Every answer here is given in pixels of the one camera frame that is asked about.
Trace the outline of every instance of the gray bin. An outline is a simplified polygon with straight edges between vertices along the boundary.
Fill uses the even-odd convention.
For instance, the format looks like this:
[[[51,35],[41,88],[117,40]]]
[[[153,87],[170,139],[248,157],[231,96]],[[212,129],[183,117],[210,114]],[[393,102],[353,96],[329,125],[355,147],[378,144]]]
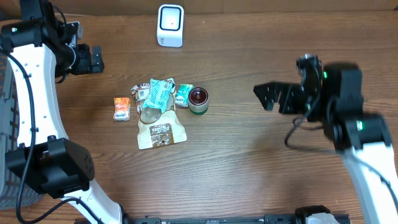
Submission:
[[[0,210],[15,208],[20,178],[6,167],[5,154],[17,149],[19,111],[11,65],[0,54]],[[39,201],[39,195],[28,185],[24,187],[22,206]]]

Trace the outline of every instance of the wooden wall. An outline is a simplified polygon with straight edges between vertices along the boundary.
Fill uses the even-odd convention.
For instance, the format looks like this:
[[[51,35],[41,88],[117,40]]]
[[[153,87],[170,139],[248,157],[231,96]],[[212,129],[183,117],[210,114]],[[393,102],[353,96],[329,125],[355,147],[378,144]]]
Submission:
[[[51,0],[65,14],[157,14],[161,4],[179,4],[185,13],[393,10],[398,0]],[[19,14],[19,0],[0,0],[0,9]]]

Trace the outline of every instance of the wooden table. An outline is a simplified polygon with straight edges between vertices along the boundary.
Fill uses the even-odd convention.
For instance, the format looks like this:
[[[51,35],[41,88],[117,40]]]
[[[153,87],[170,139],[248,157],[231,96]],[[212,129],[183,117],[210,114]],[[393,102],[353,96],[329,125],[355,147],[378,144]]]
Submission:
[[[96,180],[132,217],[195,218],[292,213],[323,204],[363,216],[341,159],[290,151],[283,140],[293,116],[266,112],[253,86],[299,82],[295,60],[317,54],[324,63],[357,62],[363,71],[364,108],[382,113],[398,137],[398,14],[298,12],[186,15],[181,49],[159,47],[156,16],[70,17],[85,28],[81,43],[100,45],[102,74],[68,76],[57,85],[60,113],[72,141],[91,152]],[[203,116],[178,109],[188,141],[138,150],[137,119],[113,121],[113,97],[135,84],[174,77],[206,88]],[[298,130],[293,144],[333,149],[321,131]],[[23,209],[33,219],[58,203],[45,197]],[[17,223],[14,210],[1,223]],[[72,223],[66,205],[43,223]]]

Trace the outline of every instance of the white rectangular device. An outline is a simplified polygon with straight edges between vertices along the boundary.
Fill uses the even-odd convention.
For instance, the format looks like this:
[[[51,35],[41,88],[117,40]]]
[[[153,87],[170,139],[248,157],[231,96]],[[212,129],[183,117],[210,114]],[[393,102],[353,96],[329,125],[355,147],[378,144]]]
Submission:
[[[163,47],[182,47],[184,9],[175,4],[159,7],[157,42]]]

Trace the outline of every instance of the orange and white packet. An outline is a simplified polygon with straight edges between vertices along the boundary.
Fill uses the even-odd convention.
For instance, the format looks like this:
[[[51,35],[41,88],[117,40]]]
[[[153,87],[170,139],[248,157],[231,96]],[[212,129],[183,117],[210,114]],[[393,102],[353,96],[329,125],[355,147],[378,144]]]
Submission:
[[[130,120],[130,107],[131,100],[128,97],[113,98],[114,101],[114,114],[115,121],[129,121]]]

